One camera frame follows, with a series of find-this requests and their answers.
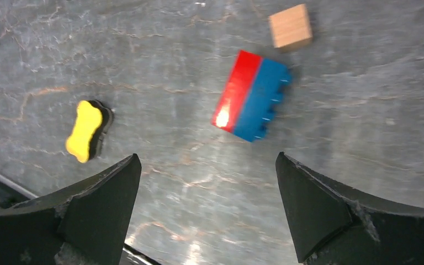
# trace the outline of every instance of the brown cube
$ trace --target brown cube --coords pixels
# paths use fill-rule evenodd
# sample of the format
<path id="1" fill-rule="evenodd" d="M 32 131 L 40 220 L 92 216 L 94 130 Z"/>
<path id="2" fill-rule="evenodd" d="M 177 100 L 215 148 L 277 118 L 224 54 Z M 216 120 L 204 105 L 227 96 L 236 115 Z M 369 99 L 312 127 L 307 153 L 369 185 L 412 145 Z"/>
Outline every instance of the brown cube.
<path id="1" fill-rule="evenodd" d="M 311 43 L 310 19 L 305 4 L 269 17 L 274 47 L 282 52 L 299 49 Z"/>

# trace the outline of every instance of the marble tabletop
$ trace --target marble tabletop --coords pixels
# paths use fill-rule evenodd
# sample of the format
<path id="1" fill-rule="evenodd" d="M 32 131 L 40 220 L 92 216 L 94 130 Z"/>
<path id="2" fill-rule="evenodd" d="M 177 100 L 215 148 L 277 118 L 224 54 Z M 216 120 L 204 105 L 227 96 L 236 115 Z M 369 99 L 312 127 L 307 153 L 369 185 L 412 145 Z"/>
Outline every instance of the marble tabletop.
<path id="1" fill-rule="evenodd" d="M 308 0 L 314 42 L 279 54 L 267 17 L 299 3 L 0 0 L 0 173 L 44 195 L 137 153 L 126 243 L 165 265 L 297 264 L 279 151 L 424 207 L 424 0 Z M 239 49 L 295 76 L 252 144 L 210 125 Z M 64 147 L 83 99 L 115 111 L 86 164 Z"/>

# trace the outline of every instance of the yellow sponge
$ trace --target yellow sponge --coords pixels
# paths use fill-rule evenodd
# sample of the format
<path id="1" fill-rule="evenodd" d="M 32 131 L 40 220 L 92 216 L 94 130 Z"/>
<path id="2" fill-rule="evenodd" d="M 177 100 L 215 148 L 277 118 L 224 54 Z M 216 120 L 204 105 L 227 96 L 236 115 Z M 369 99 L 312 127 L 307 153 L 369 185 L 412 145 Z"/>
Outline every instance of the yellow sponge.
<path id="1" fill-rule="evenodd" d="M 66 149 L 80 163 L 99 155 L 103 137 L 113 122 L 113 112 L 97 100 L 83 100 L 77 106 L 77 118 Z"/>

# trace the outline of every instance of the red block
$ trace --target red block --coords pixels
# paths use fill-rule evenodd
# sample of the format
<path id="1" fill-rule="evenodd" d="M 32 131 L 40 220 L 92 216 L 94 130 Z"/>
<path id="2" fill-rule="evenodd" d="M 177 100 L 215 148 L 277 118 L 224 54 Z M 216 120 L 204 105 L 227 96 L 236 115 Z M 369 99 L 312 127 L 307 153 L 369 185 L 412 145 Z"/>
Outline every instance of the red block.
<path id="1" fill-rule="evenodd" d="M 243 50 L 238 53 L 235 66 L 212 116 L 211 123 L 214 126 L 233 132 L 261 62 L 262 57 L 259 55 Z"/>

